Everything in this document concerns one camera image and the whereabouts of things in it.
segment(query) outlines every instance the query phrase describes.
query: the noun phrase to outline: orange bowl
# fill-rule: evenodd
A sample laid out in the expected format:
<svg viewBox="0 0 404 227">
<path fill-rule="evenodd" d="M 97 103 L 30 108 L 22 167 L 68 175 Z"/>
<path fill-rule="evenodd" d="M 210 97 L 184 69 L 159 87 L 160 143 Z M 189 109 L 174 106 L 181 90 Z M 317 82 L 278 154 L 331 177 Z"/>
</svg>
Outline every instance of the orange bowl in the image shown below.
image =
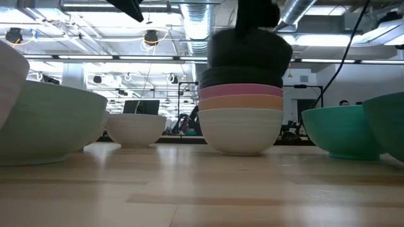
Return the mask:
<svg viewBox="0 0 404 227">
<path fill-rule="evenodd" d="M 283 109 L 283 98 L 276 95 L 227 95 L 199 102 L 199 111 L 218 108 Z"/>
</svg>

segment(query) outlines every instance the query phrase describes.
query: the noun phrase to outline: white wall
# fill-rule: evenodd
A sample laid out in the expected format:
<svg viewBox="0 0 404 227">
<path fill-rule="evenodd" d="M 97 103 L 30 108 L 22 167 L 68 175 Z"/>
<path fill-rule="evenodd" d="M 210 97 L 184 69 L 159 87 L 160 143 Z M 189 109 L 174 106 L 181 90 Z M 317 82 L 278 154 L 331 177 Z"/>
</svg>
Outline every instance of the white wall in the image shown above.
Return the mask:
<svg viewBox="0 0 404 227">
<path fill-rule="evenodd" d="M 283 85 L 317 85 L 316 74 L 312 73 L 310 69 L 292 69 L 292 77 L 288 77 L 289 71 L 283 76 Z M 308 83 L 301 83 L 300 76 L 308 76 Z M 320 91 L 318 88 L 283 88 L 283 123 L 286 124 L 288 120 L 296 119 L 297 121 L 297 100 L 298 99 L 316 99 Z"/>
<path fill-rule="evenodd" d="M 317 73 L 317 82 L 325 86 L 339 65 L 330 65 Z M 366 99 L 404 91 L 403 66 L 344 65 L 324 94 L 324 106 L 338 106 L 341 100 L 351 105 Z"/>
</svg>

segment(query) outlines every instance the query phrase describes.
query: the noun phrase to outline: computer monitor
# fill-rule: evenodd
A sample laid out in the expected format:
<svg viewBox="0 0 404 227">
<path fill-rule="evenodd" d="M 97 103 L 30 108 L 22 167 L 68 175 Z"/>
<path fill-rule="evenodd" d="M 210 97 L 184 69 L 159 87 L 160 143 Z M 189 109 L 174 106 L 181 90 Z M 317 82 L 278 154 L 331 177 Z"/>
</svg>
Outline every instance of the computer monitor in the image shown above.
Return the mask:
<svg viewBox="0 0 404 227">
<path fill-rule="evenodd" d="M 160 100 L 127 100 L 125 101 L 124 114 L 134 114 L 138 102 L 140 104 L 137 114 L 158 115 Z"/>
</svg>

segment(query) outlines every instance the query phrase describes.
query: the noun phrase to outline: pink bowl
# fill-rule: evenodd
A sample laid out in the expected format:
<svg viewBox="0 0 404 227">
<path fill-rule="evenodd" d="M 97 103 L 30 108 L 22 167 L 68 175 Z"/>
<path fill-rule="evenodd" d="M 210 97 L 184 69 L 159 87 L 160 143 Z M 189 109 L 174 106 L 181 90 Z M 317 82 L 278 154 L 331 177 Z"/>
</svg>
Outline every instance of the pink bowl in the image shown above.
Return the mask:
<svg viewBox="0 0 404 227">
<path fill-rule="evenodd" d="M 275 95 L 283 97 L 283 90 L 265 84 L 222 84 L 199 90 L 199 101 L 225 95 Z"/>
</svg>

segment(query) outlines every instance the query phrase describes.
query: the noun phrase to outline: wooden table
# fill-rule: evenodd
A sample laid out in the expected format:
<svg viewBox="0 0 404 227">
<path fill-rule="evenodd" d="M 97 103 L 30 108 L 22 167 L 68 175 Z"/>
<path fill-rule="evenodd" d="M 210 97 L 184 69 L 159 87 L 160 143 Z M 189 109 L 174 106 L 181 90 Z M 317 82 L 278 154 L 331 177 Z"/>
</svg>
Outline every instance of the wooden table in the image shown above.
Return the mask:
<svg viewBox="0 0 404 227">
<path fill-rule="evenodd" d="M 0 168 L 3 227 L 404 226 L 404 164 L 317 147 L 222 156 L 206 145 L 97 143 L 62 163 Z"/>
</svg>

